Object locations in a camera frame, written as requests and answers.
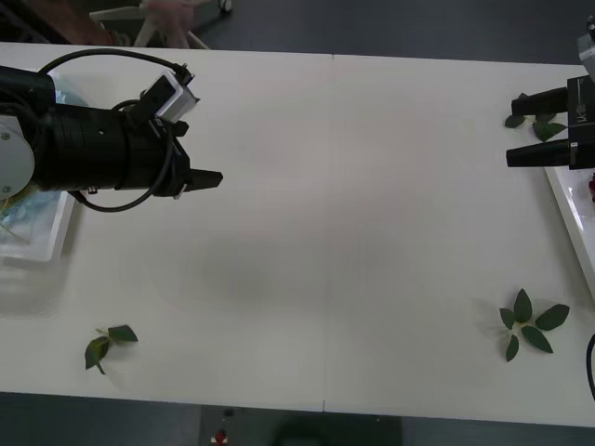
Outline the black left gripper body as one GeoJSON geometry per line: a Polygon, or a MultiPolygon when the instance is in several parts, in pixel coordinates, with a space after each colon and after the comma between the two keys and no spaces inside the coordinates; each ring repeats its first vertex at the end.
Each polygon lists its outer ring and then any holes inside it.
{"type": "Polygon", "coordinates": [[[127,134],[127,153],[123,174],[116,190],[148,190],[159,177],[165,163],[168,134],[173,135],[171,162],[164,179],[152,193],[156,197],[175,197],[192,185],[190,157],[179,144],[189,129],[185,122],[164,125],[156,118],[127,134]]]}

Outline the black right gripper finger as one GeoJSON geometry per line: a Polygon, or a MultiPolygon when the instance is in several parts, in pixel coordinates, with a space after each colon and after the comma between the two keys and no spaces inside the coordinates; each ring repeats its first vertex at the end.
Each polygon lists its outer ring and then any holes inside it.
{"type": "Polygon", "coordinates": [[[521,94],[511,102],[512,115],[567,112],[567,88],[555,88],[533,95],[521,94]]]}
{"type": "Polygon", "coordinates": [[[508,167],[555,167],[570,164],[567,139],[558,139],[520,147],[506,152],[508,167]]]}

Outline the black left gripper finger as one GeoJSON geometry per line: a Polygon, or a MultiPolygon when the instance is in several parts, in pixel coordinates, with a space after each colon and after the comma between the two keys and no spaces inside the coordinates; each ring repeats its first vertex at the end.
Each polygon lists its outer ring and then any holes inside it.
{"type": "Polygon", "coordinates": [[[188,190],[208,190],[219,186],[223,180],[221,172],[192,169],[188,178],[188,190]]]}

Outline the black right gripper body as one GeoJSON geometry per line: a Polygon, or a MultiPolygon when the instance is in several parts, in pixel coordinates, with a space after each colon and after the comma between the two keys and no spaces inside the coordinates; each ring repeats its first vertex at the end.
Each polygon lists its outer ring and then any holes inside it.
{"type": "Polygon", "coordinates": [[[588,76],[569,79],[568,140],[571,170],[594,167],[594,82],[588,76]]]}

